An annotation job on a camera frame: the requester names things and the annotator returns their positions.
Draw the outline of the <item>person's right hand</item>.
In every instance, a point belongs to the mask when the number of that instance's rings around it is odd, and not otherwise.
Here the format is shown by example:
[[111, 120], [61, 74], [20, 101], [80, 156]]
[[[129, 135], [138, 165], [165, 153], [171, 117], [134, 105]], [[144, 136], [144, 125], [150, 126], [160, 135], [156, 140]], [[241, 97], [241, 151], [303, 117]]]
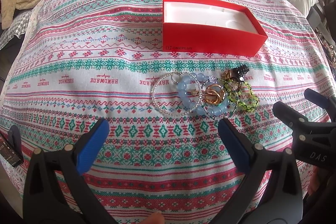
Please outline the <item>person's right hand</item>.
[[309, 181], [309, 186], [307, 188], [307, 193], [309, 196], [311, 196], [318, 190], [319, 186], [325, 181], [326, 176], [326, 170], [320, 169], [317, 166], [313, 168], [313, 172]]

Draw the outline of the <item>person's left hand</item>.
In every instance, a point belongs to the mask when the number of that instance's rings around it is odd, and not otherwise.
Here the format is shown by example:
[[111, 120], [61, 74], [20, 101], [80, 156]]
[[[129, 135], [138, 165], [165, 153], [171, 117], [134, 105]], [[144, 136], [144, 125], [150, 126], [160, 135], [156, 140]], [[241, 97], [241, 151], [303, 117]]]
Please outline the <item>person's left hand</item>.
[[156, 211], [139, 224], [165, 224], [165, 218], [160, 211]]

